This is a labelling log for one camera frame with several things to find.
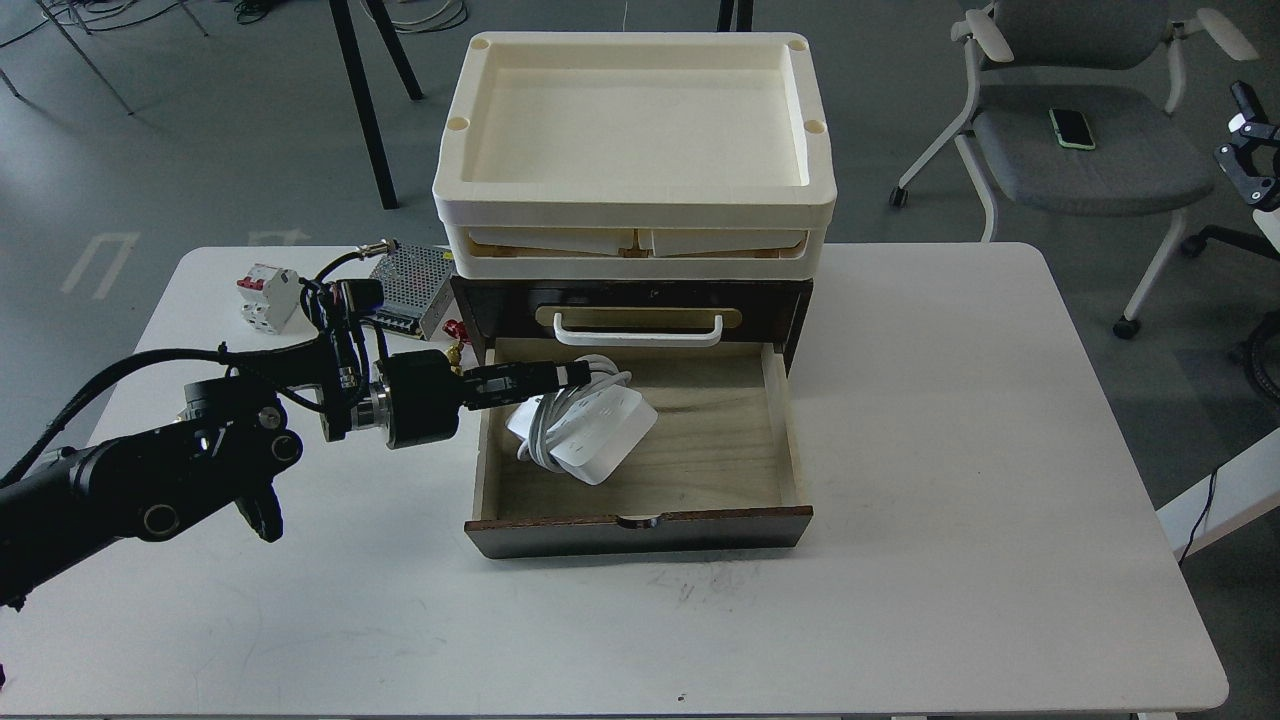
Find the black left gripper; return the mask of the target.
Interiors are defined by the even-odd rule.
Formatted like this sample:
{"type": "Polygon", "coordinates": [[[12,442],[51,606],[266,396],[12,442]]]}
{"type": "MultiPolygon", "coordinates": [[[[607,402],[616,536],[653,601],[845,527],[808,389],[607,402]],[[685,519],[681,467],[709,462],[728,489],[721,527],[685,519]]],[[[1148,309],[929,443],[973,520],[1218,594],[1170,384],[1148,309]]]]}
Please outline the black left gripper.
{"type": "Polygon", "coordinates": [[[483,410],[575,389],[591,379],[590,363],[502,363],[453,373],[451,360],[435,348],[393,354],[376,363],[385,391],[387,447],[408,448],[452,438],[460,406],[483,410]]]}

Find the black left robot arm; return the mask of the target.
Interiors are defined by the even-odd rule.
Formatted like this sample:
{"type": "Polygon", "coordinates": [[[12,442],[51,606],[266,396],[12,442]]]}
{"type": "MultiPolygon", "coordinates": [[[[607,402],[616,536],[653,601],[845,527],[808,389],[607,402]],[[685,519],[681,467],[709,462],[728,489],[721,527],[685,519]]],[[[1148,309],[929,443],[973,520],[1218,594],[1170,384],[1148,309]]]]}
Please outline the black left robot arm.
{"type": "Polygon", "coordinates": [[[319,337],[287,348],[229,352],[165,348],[136,354],[95,377],[86,395],[156,363],[211,360],[234,375],[187,384],[182,419],[88,448],[36,450],[3,479],[3,603],[27,594],[115,541],[169,541],[234,503],[264,541],[284,530],[274,478],[303,443],[280,397],[311,388],[326,441],[384,427],[389,448],[451,438],[460,410],[480,410],[579,388],[586,361],[507,363],[462,375],[435,350],[371,363],[361,342],[319,337]]]}

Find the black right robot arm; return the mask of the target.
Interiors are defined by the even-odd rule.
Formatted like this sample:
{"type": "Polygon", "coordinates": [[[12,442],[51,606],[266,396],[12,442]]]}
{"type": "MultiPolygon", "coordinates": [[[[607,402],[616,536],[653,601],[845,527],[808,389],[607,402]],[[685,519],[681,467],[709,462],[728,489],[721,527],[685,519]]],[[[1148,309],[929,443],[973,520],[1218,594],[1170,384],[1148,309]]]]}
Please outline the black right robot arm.
{"type": "MultiPolygon", "coordinates": [[[[1261,173],[1254,164],[1254,151],[1267,146],[1279,146],[1279,129],[1265,114],[1254,90],[1238,81],[1230,87],[1238,106],[1228,123],[1231,136],[1228,143],[1219,146],[1213,156],[1222,173],[1231,181],[1242,200],[1252,210],[1260,234],[1233,231],[1221,225],[1204,225],[1194,234],[1184,238],[1179,252],[1185,258],[1199,256],[1210,240],[1244,249],[1270,260],[1277,260],[1277,154],[1272,155],[1272,169],[1261,173]]],[[[1272,310],[1263,315],[1260,324],[1245,341],[1233,350],[1233,356],[1243,365],[1245,378],[1253,388],[1272,404],[1277,402],[1277,377],[1270,372],[1277,365],[1279,316],[1272,310]]]]}

